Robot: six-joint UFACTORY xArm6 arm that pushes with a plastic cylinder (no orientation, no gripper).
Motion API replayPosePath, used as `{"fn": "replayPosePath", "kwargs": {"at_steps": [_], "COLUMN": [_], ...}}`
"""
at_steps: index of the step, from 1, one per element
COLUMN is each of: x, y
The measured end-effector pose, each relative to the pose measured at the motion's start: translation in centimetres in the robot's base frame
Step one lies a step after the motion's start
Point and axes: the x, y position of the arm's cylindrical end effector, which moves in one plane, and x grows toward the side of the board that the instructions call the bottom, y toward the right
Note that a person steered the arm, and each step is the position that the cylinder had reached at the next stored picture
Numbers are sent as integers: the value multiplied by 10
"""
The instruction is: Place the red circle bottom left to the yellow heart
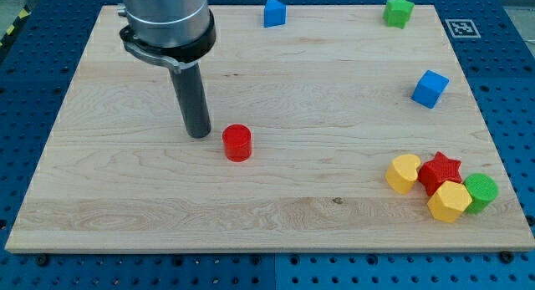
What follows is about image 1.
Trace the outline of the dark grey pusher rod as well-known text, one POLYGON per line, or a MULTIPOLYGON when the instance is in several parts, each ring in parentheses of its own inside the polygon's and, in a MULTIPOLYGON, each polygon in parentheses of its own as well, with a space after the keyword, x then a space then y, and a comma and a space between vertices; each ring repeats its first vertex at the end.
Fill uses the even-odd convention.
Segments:
POLYGON ((186 133, 192 138, 203 138, 211 132, 211 121, 198 64, 170 72, 186 133))

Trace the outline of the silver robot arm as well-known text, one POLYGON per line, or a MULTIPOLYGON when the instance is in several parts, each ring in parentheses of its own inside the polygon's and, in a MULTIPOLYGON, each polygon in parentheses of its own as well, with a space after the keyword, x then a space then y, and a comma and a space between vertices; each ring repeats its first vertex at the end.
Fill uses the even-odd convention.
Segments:
POLYGON ((120 30, 125 50, 168 69, 187 134, 203 138, 211 121, 198 61, 214 46, 215 18, 208 0, 122 0, 128 24, 120 30))

